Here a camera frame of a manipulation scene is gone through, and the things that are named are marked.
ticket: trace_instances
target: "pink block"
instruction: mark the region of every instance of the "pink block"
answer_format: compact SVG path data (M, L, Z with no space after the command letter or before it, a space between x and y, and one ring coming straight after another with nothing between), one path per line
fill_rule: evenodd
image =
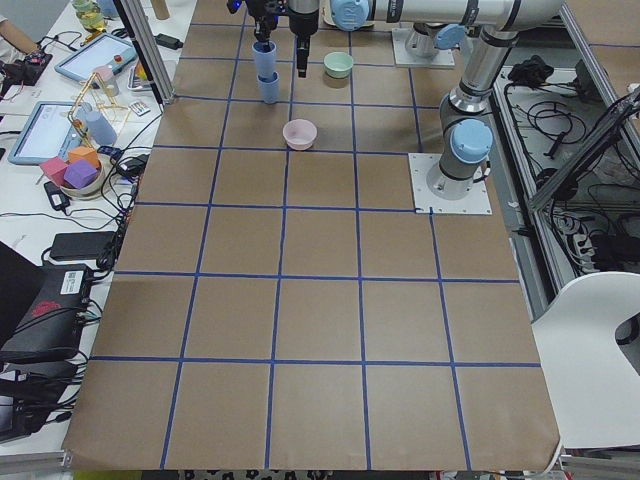
M40 164L46 177L58 187L64 183L64 173L69 165L60 157L53 157Z
M93 182L98 170L86 160L78 160L67 167L64 180L73 188L84 188Z

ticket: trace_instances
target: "power strip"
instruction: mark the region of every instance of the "power strip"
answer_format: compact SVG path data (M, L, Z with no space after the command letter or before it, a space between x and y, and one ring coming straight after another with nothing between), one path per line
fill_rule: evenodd
M574 233L571 236L571 240L573 241L574 251L580 259L580 264L586 269L594 270L595 265L592 259L596 254L596 250L589 236L584 233Z

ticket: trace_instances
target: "blue cup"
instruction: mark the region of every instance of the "blue cup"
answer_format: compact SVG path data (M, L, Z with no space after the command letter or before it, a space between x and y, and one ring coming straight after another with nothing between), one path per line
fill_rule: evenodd
M258 76L258 88L260 89L260 98L264 103L276 103L280 96L278 72L273 72L268 78Z
M265 52L264 43L255 42L251 51L253 52L253 63L259 77L271 78L276 71L277 48L276 44L269 42L269 51Z
M92 110L85 113L85 121L87 122L89 133L98 145L112 145L118 138L109 120L101 112Z

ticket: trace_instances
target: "tablet screen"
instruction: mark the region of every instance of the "tablet screen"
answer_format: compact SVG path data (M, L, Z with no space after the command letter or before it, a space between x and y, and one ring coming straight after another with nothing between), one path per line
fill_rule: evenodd
M69 105L41 105L16 156L52 158L60 153L69 129Z
M60 66L72 75L87 79L96 67L106 65L113 60L114 56L122 55L129 48L131 48L130 44L117 38L101 35Z

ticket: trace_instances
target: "bowl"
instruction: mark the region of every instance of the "bowl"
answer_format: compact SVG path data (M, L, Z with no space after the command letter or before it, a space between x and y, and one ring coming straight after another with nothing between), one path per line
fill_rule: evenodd
M282 135L293 150L306 150L313 145L318 129L309 120L291 120L282 128Z
M65 195L71 198L76 198L78 200L91 200L93 198L96 198L100 195L100 187L102 187L102 184L104 183L107 176L105 170L106 169L104 168L104 165L102 165L102 168L98 170L96 178L86 187L72 188L61 185L60 190L62 190L62 193L64 193Z
M331 52L324 57L324 71L332 78L346 78L351 74L353 57L344 52Z

